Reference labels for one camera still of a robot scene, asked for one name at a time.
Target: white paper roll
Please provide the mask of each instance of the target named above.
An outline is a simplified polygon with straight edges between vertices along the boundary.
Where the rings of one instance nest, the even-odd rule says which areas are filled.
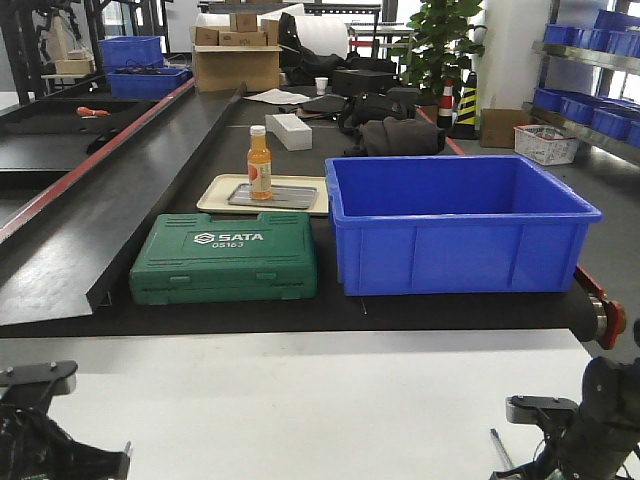
[[[198,27],[228,27],[229,15],[199,13],[195,25]]]
[[[296,17],[298,37],[303,47],[316,55],[331,55],[346,58],[349,52],[347,26],[336,17],[308,15]]]

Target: sata logo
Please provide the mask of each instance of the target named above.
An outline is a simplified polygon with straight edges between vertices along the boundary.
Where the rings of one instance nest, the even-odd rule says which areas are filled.
[[[199,233],[193,237],[194,243],[200,245],[206,245],[211,242],[248,242],[248,241],[262,241],[264,237],[261,233],[221,233],[216,235],[215,233]]]
[[[193,238],[194,243],[199,243],[200,245],[205,245],[215,240],[216,236],[213,233],[199,233]]]

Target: orange juice bottle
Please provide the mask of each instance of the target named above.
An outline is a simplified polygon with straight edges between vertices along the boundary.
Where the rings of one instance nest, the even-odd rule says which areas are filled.
[[[267,200],[271,198],[271,151],[267,148],[267,130],[263,125],[252,125],[251,148],[247,152],[247,168],[251,185],[251,198]]]

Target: green tool case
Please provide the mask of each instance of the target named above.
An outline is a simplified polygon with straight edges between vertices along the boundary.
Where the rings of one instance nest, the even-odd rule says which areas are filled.
[[[313,297],[317,271],[309,215],[160,215],[129,272],[129,285],[142,305]]]

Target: black box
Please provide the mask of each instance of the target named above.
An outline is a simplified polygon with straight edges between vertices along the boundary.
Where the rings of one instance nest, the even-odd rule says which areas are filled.
[[[398,86],[398,79],[393,73],[371,70],[334,70],[331,91],[344,97],[353,97],[363,92],[385,93],[396,86]]]

